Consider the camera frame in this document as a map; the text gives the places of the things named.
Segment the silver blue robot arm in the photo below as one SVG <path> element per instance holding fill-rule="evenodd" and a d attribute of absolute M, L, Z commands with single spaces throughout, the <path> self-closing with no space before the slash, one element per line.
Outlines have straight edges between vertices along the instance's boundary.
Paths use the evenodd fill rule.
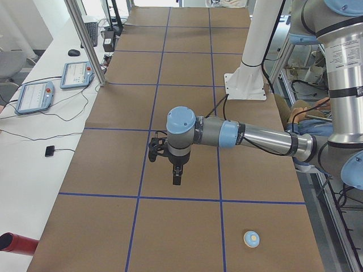
<path fill-rule="evenodd" d="M 180 185 L 193 144 L 254 146 L 316 165 L 345 184 L 362 188 L 362 2 L 294 1 L 293 34 L 314 35 L 324 45 L 333 132 L 329 137 L 279 132 L 176 107 L 167 116 L 173 184 Z"/>

